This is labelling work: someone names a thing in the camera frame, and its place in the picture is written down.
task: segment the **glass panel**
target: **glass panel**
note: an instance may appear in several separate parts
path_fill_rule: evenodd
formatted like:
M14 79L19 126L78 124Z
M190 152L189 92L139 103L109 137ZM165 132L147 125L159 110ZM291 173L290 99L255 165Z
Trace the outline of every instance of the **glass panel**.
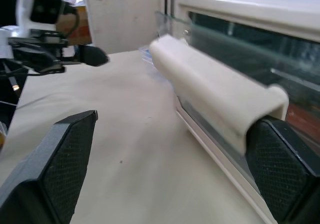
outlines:
M290 98L286 121L320 154L320 45L208 16L190 16L205 27L156 13L158 35L182 39L264 85L281 85ZM189 104L180 98L182 105Z

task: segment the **cardboard box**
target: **cardboard box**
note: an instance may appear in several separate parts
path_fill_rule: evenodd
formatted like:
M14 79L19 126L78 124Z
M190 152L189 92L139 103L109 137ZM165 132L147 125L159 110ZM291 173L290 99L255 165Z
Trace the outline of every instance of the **cardboard box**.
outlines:
M87 45L91 44L91 35L89 29L88 15L85 6L77 7L80 17L80 23L78 28L69 36L69 46L72 45ZM74 15L61 15L56 26L57 31L67 33L75 24Z

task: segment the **white wall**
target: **white wall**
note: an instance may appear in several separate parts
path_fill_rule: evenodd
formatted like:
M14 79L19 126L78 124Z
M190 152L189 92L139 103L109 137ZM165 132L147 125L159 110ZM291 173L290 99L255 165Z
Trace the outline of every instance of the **white wall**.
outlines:
M156 38L160 0L86 0L96 46L108 54L137 50Z

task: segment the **table surface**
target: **table surface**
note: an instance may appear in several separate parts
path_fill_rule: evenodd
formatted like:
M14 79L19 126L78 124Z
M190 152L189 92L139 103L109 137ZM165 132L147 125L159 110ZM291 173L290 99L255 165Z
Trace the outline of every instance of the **table surface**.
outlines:
M97 109L71 223L263 223L175 113L168 81L138 51L27 79L0 154L0 184L57 121Z

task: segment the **black cable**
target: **black cable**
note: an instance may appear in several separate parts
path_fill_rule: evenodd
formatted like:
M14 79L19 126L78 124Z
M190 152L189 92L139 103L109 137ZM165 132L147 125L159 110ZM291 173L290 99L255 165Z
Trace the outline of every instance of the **black cable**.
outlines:
M70 29L70 31L65 35L66 39L73 33L73 31L75 31L78 28L80 23L80 16L78 14L78 11L77 10L74 11L73 14L75 15L76 22L74 23L74 26L72 27L72 29Z

